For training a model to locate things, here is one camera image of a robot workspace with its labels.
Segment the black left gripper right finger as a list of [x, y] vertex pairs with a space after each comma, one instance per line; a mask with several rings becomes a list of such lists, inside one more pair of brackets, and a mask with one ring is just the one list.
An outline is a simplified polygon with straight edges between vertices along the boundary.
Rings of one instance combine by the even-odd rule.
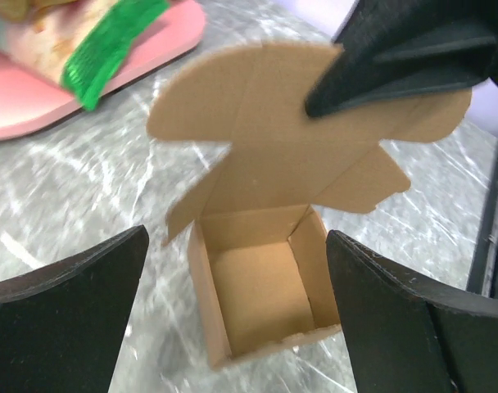
[[438, 282], [340, 231], [326, 240], [359, 392], [498, 392], [498, 300]]

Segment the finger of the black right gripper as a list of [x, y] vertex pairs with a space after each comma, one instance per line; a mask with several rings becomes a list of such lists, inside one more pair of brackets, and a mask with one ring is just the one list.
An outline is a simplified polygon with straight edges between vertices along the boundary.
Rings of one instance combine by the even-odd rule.
[[359, 1], [306, 97], [320, 118], [368, 102], [498, 87], [498, 1]]

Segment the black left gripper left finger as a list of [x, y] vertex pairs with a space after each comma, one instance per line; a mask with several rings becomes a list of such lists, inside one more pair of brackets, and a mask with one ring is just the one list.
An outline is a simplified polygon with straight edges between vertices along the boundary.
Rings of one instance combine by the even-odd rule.
[[149, 236], [129, 228], [0, 282], [0, 392], [107, 392]]

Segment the brown cardboard paper box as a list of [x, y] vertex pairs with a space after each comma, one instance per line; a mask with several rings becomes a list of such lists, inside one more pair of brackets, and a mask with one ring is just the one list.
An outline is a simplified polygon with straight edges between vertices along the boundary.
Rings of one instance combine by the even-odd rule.
[[214, 370], [324, 339], [341, 327], [326, 260], [325, 206], [367, 214], [410, 180], [380, 142], [451, 134], [468, 90], [368, 104], [311, 119], [304, 100], [341, 48], [265, 41], [186, 65], [152, 107], [164, 142], [229, 142], [174, 203], [168, 238], [188, 261]]

